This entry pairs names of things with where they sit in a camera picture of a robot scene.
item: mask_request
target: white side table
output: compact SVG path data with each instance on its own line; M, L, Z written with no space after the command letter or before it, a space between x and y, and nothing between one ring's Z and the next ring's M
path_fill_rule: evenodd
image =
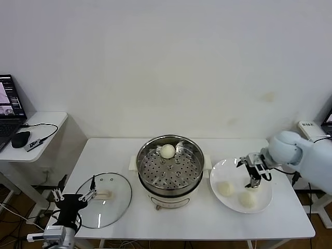
M28 114L28 119L26 123L31 125L35 125L38 123L51 123L56 126L61 127L64 121L67 118L67 113L65 112L36 112L33 114ZM43 138L54 131L55 127L52 126L38 126L33 129L29 141L34 141L36 139ZM32 200L36 202L35 207L33 208L30 217L35 217L41 210L45 210L49 202L46 200L48 195L50 194L50 190L45 190L43 194L39 194L37 190L35 190L24 178L24 176L18 172L14 167L10 165L11 162L34 162L36 161L49 145L53 137L56 135L52 135L47 138L43 144L34 148L33 150L26 152L24 148L13 148L11 143L8 143L3 151L0 152L0 172L5 176L8 182L11 182L16 186L14 190L12 190L9 196L6 198L6 201L9 201L10 197L15 193L19 193L18 189L20 189L23 193L29 196ZM54 209L54 204L52 204L49 209ZM33 222L34 219L30 219L27 224Z

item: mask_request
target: laptop screen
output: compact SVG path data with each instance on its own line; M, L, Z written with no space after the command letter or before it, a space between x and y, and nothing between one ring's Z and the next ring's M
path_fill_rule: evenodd
M0 75L0 117L25 117L10 75Z

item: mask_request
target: white wall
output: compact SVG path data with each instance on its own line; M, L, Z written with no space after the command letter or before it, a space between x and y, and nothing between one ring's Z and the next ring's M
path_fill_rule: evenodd
M331 1L0 0L0 73L87 137L267 137L332 93Z

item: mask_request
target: black cable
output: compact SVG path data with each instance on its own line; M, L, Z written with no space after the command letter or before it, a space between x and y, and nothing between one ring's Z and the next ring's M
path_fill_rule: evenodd
M0 202L2 205L4 204L4 205L7 205L7 206L9 206L9 207L11 207L12 209L14 209L15 211L16 211L16 213L17 214L20 214L20 212L15 208L15 207L13 207L12 205L9 205L8 203L5 203L5 202ZM7 222L7 221L5 221L5 220L0 220L0 223L1 222L4 222L4 223L17 223L17 222L21 222L21 221L23 221L23 219L20 217L20 220L18 220L18 221L16 221L16 222Z
M189 241L189 244L190 244L190 246L191 246L191 249L193 249L193 246L192 246L192 243L191 243L191 241Z
M292 177L292 187L296 184L296 182L300 179L301 174L297 171L295 171L295 174Z
M27 213L24 216L25 218L30 214L30 212L31 212L31 210L33 209L34 206L35 206L35 204L33 204L31 206L31 208L27 211ZM24 224L24 220L20 224L19 231L17 233L17 240L14 244L14 249L23 249L23 241L26 240L26 235L20 237L20 232L21 232L21 228L22 228L23 224Z
M56 213L58 213L58 212L60 212L60 209L53 211L52 214L51 214L51 216L54 215L54 214L56 214Z
M309 207L309 220L311 222L311 206L312 206L312 196L311 196L311 184L309 183L309 191L310 191L310 207ZM310 249L312 249L312 239L310 238Z
M51 206L51 202L48 201L48 206L47 206L46 210L44 210L44 211L43 211L41 214L39 214L38 216L29 217L29 218L27 218L27 219L39 218L41 215L44 215L44 214L49 210L50 206Z
M295 173L296 173L296 171L295 171L295 172L292 172L292 173L288 173L288 172L282 171L282 170L280 170L280 169L278 169L278 168L272 168L272 169L275 169L275 170L277 170L277 171L279 171L279 172L281 172L281 173L284 173L284 174L286 174L286 175L295 175Z
M322 139L317 139L317 140L314 141L313 143L316 143L316 142L318 142L318 141L320 141L320 140L325 140L325 139L330 139L330 140L332 140L331 137L323 137Z
M270 182L270 181L272 181L272 175L271 175L271 173L269 172L269 178L267 178L266 177L266 175L265 175L265 177L263 177L266 181L268 181L268 182Z
M19 228L20 224L23 222L23 220L19 221L17 226L7 235L3 236L1 239L0 239L0 243L4 242L8 237L13 237L13 238L17 238L16 236L13 236L13 233L16 231L16 229Z
M52 123L38 123L38 124L32 124L32 125L26 123L26 124L21 125L22 128L33 127L33 126L54 126L54 127L56 127L56 130L53 131L50 135L45 136L44 138L40 139L41 142L42 142L42 141L45 141L45 140L48 139L50 136L52 136L53 134L55 134L55 133L58 131L58 129L59 129L58 126L56 126L56 125L54 125L54 124L52 124Z
M49 248L51 248L52 246L55 246L55 245L58 245L58 243L53 242L53 243L49 244L48 246L44 247L43 249L49 249Z
M42 183L38 184L37 186L35 186L35 187L33 187L33 188L34 188L34 189L37 189L37 188L40 187L42 184L47 183L47 181L48 181L48 175L49 175L49 173L48 173L48 171L47 171L47 172L46 172L46 178L45 178L45 181L43 181Z

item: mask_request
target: computer mouse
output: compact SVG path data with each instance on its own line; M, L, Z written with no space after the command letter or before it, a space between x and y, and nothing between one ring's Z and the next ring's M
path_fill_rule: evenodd
M29 140L30 137L30 131L22 131L19 133L16 133L14 136L11 138L11 145L13 148L21 148L24 145L27 144L27 141Z

